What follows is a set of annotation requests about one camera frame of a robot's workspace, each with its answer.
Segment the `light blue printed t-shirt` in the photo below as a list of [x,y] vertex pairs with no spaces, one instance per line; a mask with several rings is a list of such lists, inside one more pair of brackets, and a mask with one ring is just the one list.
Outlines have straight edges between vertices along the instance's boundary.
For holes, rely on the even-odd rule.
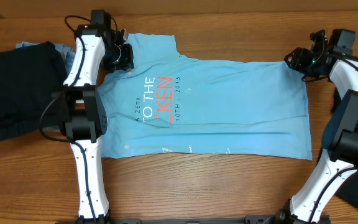
[[132,34],[135,67],[106,75],[103,157],[167,152],[311,159],[306,85],[284,62],[199,60]]

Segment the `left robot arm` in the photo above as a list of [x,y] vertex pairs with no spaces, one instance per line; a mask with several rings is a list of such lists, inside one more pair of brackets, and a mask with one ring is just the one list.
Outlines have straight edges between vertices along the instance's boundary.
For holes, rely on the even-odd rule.
[[78,175],[80,206],[76,223],[111,223],[104,189],[101,151],[108,117],[98,88],[99,69],[129,71],[134,67],[126,30],[102,9],[93,10],[86,24],[73,34],[76,51],[60,90],[53,94],[63,141],[73,152]]

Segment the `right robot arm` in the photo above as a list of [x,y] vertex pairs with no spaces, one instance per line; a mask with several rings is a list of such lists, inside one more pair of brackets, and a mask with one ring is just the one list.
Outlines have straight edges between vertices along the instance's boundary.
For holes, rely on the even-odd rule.
[[323,209],[340,186],[358,170],[358,57],[352,46],[356,33],[334,29],[310,34],[310,49],[297,47],[285,56],[289,68],[304,82],[328,79],[340,102],[325,127],[321,155],[302,189],[266,223],[330,223]]

